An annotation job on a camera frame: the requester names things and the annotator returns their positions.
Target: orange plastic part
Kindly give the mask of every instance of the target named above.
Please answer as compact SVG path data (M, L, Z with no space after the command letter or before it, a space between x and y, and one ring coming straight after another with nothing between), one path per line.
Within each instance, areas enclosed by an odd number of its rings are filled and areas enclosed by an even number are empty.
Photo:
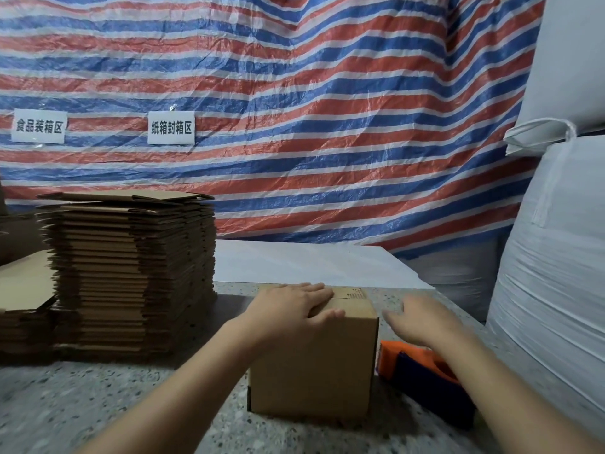
M381 341L380 355L378 356L378 374L390 380L395 373L395 365L397 364L397 356L400 352L408 355L415 362L429 368L435 374L443 379L460 384L456 375L447 366L446 362L434 351L424 349L422 347L413 346L401 341Z

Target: hand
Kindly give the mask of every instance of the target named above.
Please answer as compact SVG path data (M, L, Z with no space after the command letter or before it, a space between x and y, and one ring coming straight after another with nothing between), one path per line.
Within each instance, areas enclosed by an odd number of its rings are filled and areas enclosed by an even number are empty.
M408 343L432 349L451 333L463 333L456 314L429 295L408 295L402 303L403 313L382 311L384 320L395 334Z
M259 292L240 317L263 349L304 344L328 322L344 317L342 309L327 309L309 318L311 309L333 295L322 283L282 285Z

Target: closed cardboard box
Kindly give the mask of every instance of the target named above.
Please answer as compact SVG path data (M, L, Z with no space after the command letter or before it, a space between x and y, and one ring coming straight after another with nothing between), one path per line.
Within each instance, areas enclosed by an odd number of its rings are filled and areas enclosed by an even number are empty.
M374 375L378 317L359 288L335 288L324 309L345 318L324 328L301 349L277 350L249 371L248 410L275 416L362 418Z

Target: person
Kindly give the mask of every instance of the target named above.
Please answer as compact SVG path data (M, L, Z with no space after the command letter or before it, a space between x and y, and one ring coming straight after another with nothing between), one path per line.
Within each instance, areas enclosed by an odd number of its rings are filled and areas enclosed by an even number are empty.
M261 291L189 361L138 405L87 443L80 454L192 453L251 363L276 348L305 344L344 316L326 310L323 284ZM506 453L603 453L605 447L557 412L511 372L454 313L434 298L408 296L403 313L385 311L395 334L435 350L448 363Z

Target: terrazzo surface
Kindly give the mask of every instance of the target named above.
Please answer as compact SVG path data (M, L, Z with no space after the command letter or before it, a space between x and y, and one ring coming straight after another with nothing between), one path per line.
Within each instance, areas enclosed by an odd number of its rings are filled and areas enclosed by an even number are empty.
M177 360L197 350L224 321L245 309L255 284L216 283L208 321L191 323ZM406 290L367 289L377 311L397 309ZM570 417L604 436L605 415L516 344L496 336L444 297L439 299L510 368ZM396 339L381 319L379 339ZM68 453L93 437L174 371L174 364L56 362L0 368L0 453ZM244 376L223 405L197 453L477 453L499 452L484 424L456 430L374 378L371 409L360 422L288 421L246 411Z

